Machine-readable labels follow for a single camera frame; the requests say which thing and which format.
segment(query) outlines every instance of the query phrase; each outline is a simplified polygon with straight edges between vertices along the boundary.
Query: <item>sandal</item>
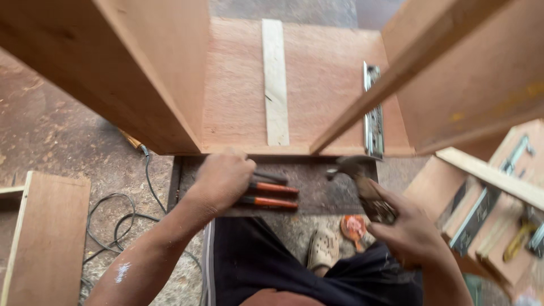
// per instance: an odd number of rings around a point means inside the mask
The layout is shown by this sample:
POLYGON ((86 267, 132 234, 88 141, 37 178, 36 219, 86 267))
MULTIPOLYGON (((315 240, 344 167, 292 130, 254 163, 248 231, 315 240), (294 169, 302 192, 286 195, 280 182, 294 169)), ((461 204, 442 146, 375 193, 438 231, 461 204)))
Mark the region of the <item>sandal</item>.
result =
POLYGON ((317 229, 310 240, 308 250, 308 269, 311 271, 319 267, 332 268, 338 261, 338 238, 328 228, 317 229))

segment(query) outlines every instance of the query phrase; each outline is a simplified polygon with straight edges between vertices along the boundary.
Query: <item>concrete floor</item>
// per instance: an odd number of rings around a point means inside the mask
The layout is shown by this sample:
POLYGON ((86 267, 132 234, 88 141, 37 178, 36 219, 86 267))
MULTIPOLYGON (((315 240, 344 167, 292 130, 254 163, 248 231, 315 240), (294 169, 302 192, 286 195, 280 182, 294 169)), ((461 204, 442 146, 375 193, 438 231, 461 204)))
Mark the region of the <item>concrete floor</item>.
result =
MULTIPOLYGON (((324 26, 380 29, 401 0, 210 0, 210 14, 223 17, 312 23, 324 26)), ((24 183, 26 171, 38 170, 73 178, 85 176, 92 182, 90 206, 104 195, 122 192, 135 202, 137 211, 161 218, 162 211, 145 181, 145 157, 134 150, 109 122, 43 79, 7 52, 0 50, 0 186, 24 183)), ((165 204, 172 157, 152 155, 150 178, 165 204)), ((380 182, 402 192, 425 164, 426 158, 387 159, 378 164, 380 182)), ((113 198, 102 204, 93 217, 91 229, 102 241, 113 240, 117 220, 130 212, 125 199, 113 198)), ((354 253, 353 245, 339 234, 340 216, 269 217, 267 222, 293 255, 306 264, 310 234, 326 226, 341 239, 341 256, 354 253)), ((132 240, 153 226, 137 219, 123 241, 132 240)), ((85 256, 100 247, 87 239, 85 256)), ((202 232, 189 243, 187 251, 201 257, 202 232)), ((84 266, 83 276, 97 282, 115 259, 103 252, 84 266)), ((197 305, 201 275, 196 263, 183 255, 152 305, 197 305)), ((486 305, 503 305, 504 298, 486 305)))

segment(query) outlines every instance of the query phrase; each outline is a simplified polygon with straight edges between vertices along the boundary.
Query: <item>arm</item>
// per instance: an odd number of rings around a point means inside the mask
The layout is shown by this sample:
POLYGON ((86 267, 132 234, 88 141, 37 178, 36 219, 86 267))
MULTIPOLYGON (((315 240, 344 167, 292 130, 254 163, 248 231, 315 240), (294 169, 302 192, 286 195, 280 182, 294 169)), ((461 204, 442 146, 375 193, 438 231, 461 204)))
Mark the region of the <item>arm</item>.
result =
POLYGON ((373 182, 381 198, 398 213, 392 226, 372 223, 368 231, 387 243, 391 254, 405 267, 421 267, 423 304, 472 305, 452 252, 431 221, 406 198, 373 182))
POLYGON ((197 173, 195 185, 176 208, 115 259, 85 305, 151 303, 191 238, 248 188, 255 162, 245 159, 245 154, 232 149, 209 155, 197 173))

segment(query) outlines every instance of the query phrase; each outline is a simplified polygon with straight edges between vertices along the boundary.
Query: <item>person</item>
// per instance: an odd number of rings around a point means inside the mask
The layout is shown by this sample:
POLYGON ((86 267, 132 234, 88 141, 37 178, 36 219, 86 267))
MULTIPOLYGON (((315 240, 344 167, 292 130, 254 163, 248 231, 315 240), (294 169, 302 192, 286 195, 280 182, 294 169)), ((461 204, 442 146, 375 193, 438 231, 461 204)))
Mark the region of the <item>person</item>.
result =
POLYGON ((208 305, 472 305, 455 259, 431 221, 377 183, 397 220, 391 226, 370 224, 378 242, 333 266, 327 258, 336 255, 337 242, 326 231, 314 235, 310 254, 322 256, 310 255, 308 270, 262 219, 221 218, 246 191, 254 170, 255 162, 242 152, 209 155, 178 205, 115 259, 85 305, 150 304, 206 225, 208 305))

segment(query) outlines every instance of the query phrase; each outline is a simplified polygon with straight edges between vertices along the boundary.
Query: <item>black shorts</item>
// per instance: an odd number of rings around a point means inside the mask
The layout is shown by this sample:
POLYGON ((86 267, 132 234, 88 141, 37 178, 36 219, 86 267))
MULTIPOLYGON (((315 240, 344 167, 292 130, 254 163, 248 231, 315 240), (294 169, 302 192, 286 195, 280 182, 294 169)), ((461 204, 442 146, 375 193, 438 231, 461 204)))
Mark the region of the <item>black shorts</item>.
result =
POLYGON ((261 218, 216 218, 204 237, 202 271, 209 306, 238 306, 265 288, 326 305, 423 304, 421 273, 404 271, 380 242, 340 260, 321 278, 301 265, 261 218))

